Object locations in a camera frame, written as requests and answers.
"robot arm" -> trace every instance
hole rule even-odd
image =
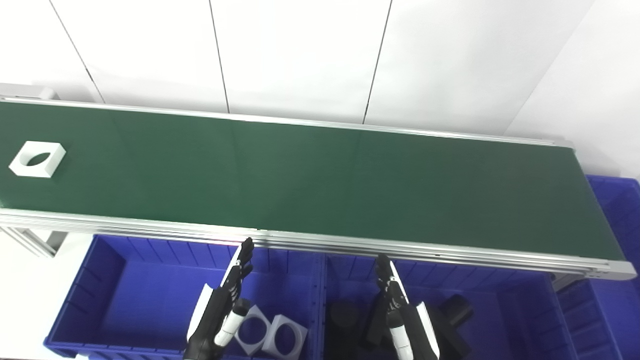
[[[253,270],[247,265],[253,252],[253,240],[246,239],[232,257],[220,286],[215,290],[205,285],[201,300],[206,306],[196,305],[189,327],[184,360],[218,360],[240,327],[250,302],[240,299],[243,279]]]

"metal bracket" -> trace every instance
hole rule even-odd
[[[53,231],[48,239],[44,241],[29,229],[0,226],[0,230],[39,258],[53,258],[67,237],[67,233]]]
[[[582,274],[563,274],[559,272],[551,273],[551,276],[551,285],[556,293],[578,280],[586,279]]]

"green belt surface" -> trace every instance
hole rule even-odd
[[[624,259],[566,147],[0,102],[0,165],[2,208]]]

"circular cutout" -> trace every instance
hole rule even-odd
[[[43,152],[41,154],[37,154],[36,156],[32,156],[29,160],[27,160],[25,165],[28,167],[32,167],[32,166],[41,164],[43,161],[48,159],[50,155],[51,155],[50,152]]]
[[[282,355],[287,355],[296,346],[296,333],[289,324],[282,324],[276,331],[275,336],[276,349]]]
[[[247,345],[259,343],[266,334],[267,325],[259,317],[245,318],[238,329],[238,337]]]

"white wall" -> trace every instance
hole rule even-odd
[[[101,101],[47,0],[0,0],[0,83],[48,86],[63,100]]]
[[[640,179],[640,2],[598,0],[506,134],[565,138],[586,172]]]
[[[65,27],[46,0],[0,0],[0,82],[81,101],[101,101],[99,89],[113,104],[563,138],[587,172],[640,176],[636,0],[52,3]]]

